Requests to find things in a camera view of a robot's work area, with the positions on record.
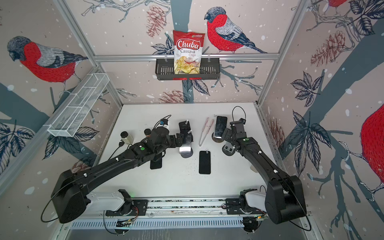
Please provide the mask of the orange spice jar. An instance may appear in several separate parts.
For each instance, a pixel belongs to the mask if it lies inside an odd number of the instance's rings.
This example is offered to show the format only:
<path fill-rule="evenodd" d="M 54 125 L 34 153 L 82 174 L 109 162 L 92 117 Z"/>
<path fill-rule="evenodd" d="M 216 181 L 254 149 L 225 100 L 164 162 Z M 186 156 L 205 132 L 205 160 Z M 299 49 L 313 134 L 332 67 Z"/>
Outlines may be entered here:
<path fill-rule="evenodd" d="M 152 133 L 152 130 L 151 129 L 145 129 L 144 130 L 144 134 L 147 138 L 149 138 L 151 136 L 151 133 Z"/>

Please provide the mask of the pale spice jar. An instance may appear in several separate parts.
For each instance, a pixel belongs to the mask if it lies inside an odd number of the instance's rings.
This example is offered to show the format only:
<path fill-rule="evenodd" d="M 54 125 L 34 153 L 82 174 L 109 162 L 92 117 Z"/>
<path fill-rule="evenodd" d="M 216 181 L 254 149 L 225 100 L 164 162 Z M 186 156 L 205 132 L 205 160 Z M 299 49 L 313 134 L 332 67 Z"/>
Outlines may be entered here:
<path fill-rule="evenodd" d="M 122 141 L 127 145 L 132 145 L 134 143 L 134 138 L 131 134 L 126 131 L 121 132 L 120 134 Z"/>

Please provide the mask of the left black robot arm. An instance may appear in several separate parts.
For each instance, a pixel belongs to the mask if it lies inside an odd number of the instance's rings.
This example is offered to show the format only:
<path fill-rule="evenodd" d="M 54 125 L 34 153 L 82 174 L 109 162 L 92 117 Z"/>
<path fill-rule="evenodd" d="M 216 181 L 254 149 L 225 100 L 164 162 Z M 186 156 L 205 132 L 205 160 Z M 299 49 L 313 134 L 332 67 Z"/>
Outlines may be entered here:
<path fill-rule="evenodd" d="M 51 195 L 60 223 L 69 223 L 81 216 L 91 203 L 87 195 L 95 188 L 125 171 L 162 158 L 166 149 L 181 147 L 185 137 L 186 134 L 170 135 L 168 129 L 157 127 L 149 137 L 93 168 L 62 172 Z"/>

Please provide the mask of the white mesh wall basket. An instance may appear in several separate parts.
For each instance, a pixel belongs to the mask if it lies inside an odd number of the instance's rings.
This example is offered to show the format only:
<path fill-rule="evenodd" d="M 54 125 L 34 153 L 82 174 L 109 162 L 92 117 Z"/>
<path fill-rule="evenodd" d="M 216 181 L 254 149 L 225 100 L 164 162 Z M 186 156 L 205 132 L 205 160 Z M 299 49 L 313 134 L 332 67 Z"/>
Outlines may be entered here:
<path fill-rule="evenodd" d="M 81 88 L 70 94 L 70 102 L 48 128 L 54 137 L 74 137 L 110 79 L 107 74 L 93 73 L 82 80 Z"/>

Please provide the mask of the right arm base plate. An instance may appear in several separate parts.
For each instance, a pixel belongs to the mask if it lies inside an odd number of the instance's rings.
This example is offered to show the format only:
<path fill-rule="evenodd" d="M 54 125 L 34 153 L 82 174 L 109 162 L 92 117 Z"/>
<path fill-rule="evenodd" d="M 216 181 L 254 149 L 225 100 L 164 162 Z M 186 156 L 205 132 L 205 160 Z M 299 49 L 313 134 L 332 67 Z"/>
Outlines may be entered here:
<path fill-rule="evenodd" d="M 248 206 L 243 200 L 239 198 L 228 198 L 221 205 L 228 215 L 265 215 L 265 212 Z"/>

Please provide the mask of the aluminium rail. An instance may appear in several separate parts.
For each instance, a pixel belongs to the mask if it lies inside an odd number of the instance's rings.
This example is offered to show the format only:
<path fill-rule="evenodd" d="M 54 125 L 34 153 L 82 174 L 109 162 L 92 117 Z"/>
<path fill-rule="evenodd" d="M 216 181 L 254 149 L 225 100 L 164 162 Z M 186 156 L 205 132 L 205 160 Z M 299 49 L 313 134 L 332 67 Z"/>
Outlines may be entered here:
<path fill-rule="evenodd" d="M 97 219 L 102 218 L 106 211 L 116 211 L 124 203 L 131 203 L 132 200 L 148 200 L 148 208 L 146 218 L 202 218 L 202 217 L 220 217 L 229 216 L 227 212 L 221 208 L 221 205 L 228 198 L 239 198 L 234 196 L 200 196 L 200 197 L 144 197 L 144 198 L 125 198 L 118 192 L 103 193 L 95 192 L 87 196 L 91 203 L 87 205 L 85 212 L 79 219 Z M 133 218 L 133 216 L 125 217 L 108 217 L 108 218 Z"/>

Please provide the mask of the black phone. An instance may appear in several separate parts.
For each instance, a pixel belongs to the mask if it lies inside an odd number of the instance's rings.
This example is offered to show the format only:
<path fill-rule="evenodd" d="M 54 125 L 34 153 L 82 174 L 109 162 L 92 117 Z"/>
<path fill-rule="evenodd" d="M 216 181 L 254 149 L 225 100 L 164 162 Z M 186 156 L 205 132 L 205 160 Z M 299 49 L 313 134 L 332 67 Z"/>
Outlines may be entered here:
<path fill-rule="evenodd" d="M 163 166 L 162 158 L 159 158 L 159 159 L 156 159 L 156 160 L 152 160 L 150 162 L 150 169 L 151 170 L 161 169 L 162 166 Z"/>
<path fill-rule="evenodd" d="M 224 116 L 217 116 L 216 125 L 214 130 L 214 138 L 221 139 L 225 129 L 227 128 L 228 118 Z"/>
<path fill-rule="evenodd" d="M 199 174 L 210 175 L 211 174 L 211 152 L 200 151 L 199 153 Z"/>

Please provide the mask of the Chuba cassava chips bag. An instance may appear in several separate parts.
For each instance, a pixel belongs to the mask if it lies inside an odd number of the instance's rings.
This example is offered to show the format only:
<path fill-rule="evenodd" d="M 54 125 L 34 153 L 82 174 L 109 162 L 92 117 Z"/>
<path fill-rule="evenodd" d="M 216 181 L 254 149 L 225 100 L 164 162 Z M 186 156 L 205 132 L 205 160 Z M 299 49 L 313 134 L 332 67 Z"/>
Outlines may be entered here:
<path fill-rule="evenodd" d="M 175 74 L 199 74 L 205 34 L 173 31 Z"/>

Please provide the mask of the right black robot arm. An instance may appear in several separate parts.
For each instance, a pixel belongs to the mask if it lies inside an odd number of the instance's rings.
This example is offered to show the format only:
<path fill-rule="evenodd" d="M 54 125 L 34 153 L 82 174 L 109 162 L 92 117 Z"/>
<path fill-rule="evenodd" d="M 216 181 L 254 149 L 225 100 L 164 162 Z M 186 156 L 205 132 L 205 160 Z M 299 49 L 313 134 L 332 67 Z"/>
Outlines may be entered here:
<path fill-rule="evenodd" d="M 230 122 L 222 138 L 227 142 L 222 148 L 223 153 L 232 156 L 238 152 L 247 159 L 266 183 L 264 202 L 257 208 L 266 212 L 275 224 L 288 222 L 307 216 L 304 191 L 301 180 L 289 176 L 281 170 L 262 151 L 258 142 L 247 137 L 244 130 L 245 120 Z"/>

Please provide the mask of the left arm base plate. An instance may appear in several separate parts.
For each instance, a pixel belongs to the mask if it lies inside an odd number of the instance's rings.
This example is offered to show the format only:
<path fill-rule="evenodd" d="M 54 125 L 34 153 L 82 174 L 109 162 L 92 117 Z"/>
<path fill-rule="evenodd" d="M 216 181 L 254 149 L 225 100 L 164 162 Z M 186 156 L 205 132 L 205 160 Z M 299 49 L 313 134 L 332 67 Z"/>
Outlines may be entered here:
<path fill-rule="evenodd" d="M 131 203 L 124 203 L 116 211 L 106 211 L 107 217 L 145 216 L 148 208 L 148 200 L 132 200 Z"/>

